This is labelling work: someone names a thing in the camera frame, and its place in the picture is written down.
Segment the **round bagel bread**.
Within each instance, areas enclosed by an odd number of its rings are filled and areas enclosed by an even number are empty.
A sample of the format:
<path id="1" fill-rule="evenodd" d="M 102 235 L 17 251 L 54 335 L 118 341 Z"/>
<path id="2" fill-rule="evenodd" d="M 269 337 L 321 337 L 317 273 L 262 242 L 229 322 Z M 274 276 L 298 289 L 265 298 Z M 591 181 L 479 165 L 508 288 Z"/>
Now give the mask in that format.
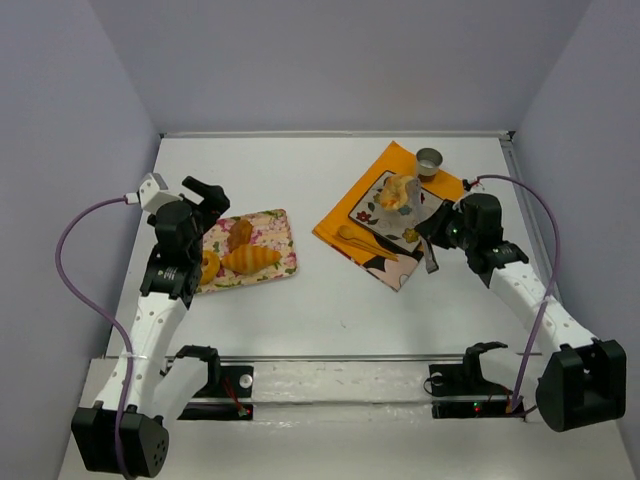
<path id="1" fill-rule="evenodd" d="M 416 178 L 409 175 L 393 174 L 388 177 L 380 192 L 379 205 L 385 211 L 398 211 L 409 203 L 408 189 Z"/>

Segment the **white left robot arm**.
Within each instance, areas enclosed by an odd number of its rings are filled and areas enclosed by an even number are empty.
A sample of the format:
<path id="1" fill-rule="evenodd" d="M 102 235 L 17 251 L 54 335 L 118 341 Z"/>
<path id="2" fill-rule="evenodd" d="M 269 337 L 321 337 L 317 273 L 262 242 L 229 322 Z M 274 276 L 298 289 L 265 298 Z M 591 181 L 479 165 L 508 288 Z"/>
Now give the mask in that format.
<path id="1" fill-rule="evenodd" d="M 156 477 L 167 459 L 171 424 L 198 391 L 220 380 L 212 347 L 187 345 L 166 361 L 202 277 L 204 234 L 230 207 L 218 185 L 191 176 L 182 185 L 200 199 L 171 192 L 156 173 L 120 199 L 147 213 L 156 243 L 131 327 L 112 323 L 124 343 L 116 365 L 93 404 L 77 408 L 72 418 L 72 435 L 90 472 Z"/>

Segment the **metal tongs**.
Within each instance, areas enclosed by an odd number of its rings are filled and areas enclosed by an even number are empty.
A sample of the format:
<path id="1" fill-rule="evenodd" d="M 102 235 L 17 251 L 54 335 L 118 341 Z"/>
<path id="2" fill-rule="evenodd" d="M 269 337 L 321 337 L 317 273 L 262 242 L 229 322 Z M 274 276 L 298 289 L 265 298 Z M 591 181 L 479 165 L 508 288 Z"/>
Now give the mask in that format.
<path id="1" fill-rule="evenodd" d="M 416 220 L 416 224 L 420 224 L 424 222 L 427 217 L 424 214 L 422 202 L 421 202 L 421 190 L 422 184 L 417 177 L 413 177 L 412 180 L 407 184 L 407 195 L 409 197 L 409 201 L 411 204 L 411 208 Z M 419 239 L 421 241 L 421 245 L 424 251 L 424 261 L 425 268 L 428 274 L 433 274 L 439 270 L 439 265 L 437 263 L 433 246 L 429 240 L 425 239 L 421 234 L 419 234 Z"/>

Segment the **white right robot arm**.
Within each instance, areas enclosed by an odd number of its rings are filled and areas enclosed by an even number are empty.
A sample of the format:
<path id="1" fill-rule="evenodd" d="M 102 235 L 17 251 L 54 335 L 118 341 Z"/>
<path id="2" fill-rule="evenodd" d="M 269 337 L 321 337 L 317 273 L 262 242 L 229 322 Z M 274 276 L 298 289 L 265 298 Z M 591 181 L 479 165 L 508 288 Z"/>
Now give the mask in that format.
<path id="1" fill-rule="evenodd" d="M 462 250 L 470 270 L 534 334 L 548 359 L 534 388 L 548 427 L 564 432 L 624 416 L 625 350 L 615 340 L 598 339 L 546 291 L 524 251 L 505 240 L 495 196 L 445 200 L 416 230 L 434 246 Z"/>

